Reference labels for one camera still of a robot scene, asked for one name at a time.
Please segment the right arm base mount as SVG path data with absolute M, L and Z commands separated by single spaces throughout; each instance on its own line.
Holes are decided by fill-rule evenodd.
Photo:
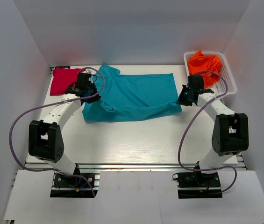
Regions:
M 174 173 L 172 179 L 178 184 L 179 199 L 222 198 L 218 173 Z

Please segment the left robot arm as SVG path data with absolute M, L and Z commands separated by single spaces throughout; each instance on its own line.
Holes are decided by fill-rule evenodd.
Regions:
M 77 164 L 64 154 L 62 129 L 84 103 L 90 104 L 99 99 L 90 70 L 80 71 L 77 81 L 65 90 L 62 103 L 41 120 L 33 120 L 29 124 L 29 155 L 65 173 L 65 181 L 70 186 L 80 183 L 81 174 Z

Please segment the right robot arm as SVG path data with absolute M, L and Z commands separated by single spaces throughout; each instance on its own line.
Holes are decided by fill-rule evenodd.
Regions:
M 224 168 L 226 160 L 246 151 L 249 147 L 248 116 L 234 112 L 221 102 L 220 99 L 227 93 L 225 90 L 222 94 L 216 95 L 211 89 L 206 89 L 203 77 L 197 72 L 188 77 L 188 84 L 182 86 L 178 97 L 178 104 L 185 106 L 195 104 L 200 108 L 182 135 L 178 156 L 181 155 L 186 134 L 202 111 L 205 111 L 214 122 L 210 151 L 198 162 L 196 168 L 188 169 L 195 172 L 193 180 L 199 186 L 204 186 L 210 181 L 210 174 Z

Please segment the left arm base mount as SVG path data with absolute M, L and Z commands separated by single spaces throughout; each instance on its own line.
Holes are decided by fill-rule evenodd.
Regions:
M 81 172 L 78 165 L 74 175 L 82 177 L 71 177 L 60 173 L 53 176 L 50 190 L 51 198 L 95 198 L 99 189 L 99 173 Z

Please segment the teal t-shirt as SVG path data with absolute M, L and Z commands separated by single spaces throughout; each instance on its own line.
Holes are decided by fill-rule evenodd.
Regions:
M 172 73 L 126 75 L 104 64 L 96 76 L 101 99 L 84 105 L 87 123 L 141 121 L 182 111 Z

